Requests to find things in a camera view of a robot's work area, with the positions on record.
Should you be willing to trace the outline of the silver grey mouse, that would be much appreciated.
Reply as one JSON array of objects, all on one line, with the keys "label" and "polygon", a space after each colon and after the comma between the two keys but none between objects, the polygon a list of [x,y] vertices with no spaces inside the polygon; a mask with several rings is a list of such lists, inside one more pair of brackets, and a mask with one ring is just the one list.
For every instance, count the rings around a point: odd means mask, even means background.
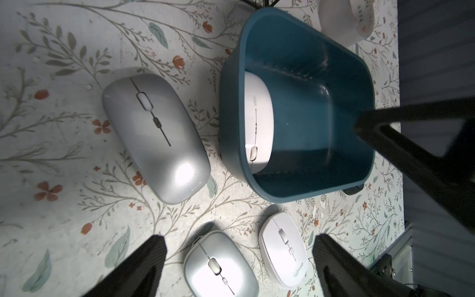
[{"label": "silver grey mouse", "polygon": [[179,204],[210,177],[206,149],[173,87],[156,74],[119,79],[102,93],[104,110],[152,192]]}]

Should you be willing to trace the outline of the white rounded mouse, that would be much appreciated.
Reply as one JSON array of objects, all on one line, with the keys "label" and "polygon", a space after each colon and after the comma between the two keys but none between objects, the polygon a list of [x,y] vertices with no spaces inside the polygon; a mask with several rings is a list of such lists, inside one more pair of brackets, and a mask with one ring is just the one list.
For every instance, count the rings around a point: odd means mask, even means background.
[{"label": "white rounded mouse", "polygon": [[261,172],[270,161],[274,114],[270,92],[257,75],[245,72],[244,125],[246,159],[251,173]]}]

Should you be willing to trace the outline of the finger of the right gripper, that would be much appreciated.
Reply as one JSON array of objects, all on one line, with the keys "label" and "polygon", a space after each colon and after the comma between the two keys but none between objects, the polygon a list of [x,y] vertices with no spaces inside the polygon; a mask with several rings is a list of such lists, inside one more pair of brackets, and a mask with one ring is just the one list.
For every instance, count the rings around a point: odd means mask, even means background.
[{"label": "finger of the right gripper", "polygon": [[[463,120],[441,157],[391,127],[406,121]],[[468,231],[475,231],[474,97],[365,111],[354,133],[417,184]]]}]

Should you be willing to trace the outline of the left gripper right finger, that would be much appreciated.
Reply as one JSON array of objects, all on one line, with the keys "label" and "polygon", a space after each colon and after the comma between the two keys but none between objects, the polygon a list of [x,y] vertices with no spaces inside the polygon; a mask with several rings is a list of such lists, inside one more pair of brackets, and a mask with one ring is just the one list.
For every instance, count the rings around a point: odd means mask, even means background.
[{"label": "left gripper right finger", "polygon": [[315,237],[315,268],[325,297],[410,297],[412,289],[379,277],[327,234]]}]

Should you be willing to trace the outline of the clear tape roll near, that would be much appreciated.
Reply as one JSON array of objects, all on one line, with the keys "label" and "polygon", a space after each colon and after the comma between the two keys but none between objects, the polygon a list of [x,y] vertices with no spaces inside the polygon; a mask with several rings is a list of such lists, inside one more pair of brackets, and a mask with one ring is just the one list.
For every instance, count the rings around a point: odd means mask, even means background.
[{"label": "clear tape roll near", "polygon": [[375,24],[373,0],[321,0],[321,32],[349,48],[370,37]]}]

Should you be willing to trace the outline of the teal storage box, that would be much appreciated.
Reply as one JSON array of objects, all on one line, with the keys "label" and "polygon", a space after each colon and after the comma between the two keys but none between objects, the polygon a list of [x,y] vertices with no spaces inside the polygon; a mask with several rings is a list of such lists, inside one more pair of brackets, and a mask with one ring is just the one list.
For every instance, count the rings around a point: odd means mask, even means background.
[{"label": "teal storage box", "polygon": [[[245,152],[246,72],[263,80],[273,105],[272,151],[258,173]],[[260,9],[221,70],[222,161],[276,204],[361,186],[375,152],[353,128],[374,104],[371,72],[358,55],[287,12]]]}]

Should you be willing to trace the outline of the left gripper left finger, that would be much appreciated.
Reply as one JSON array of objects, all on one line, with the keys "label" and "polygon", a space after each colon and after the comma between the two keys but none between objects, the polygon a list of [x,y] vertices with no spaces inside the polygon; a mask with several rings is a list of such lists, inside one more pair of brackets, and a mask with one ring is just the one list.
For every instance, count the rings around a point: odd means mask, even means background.
[{"label": "left gripper left finger", "polygon": [[151,236],[104,280],[85,294],[87,297],[154,297],[167,254],[165,238]]}]

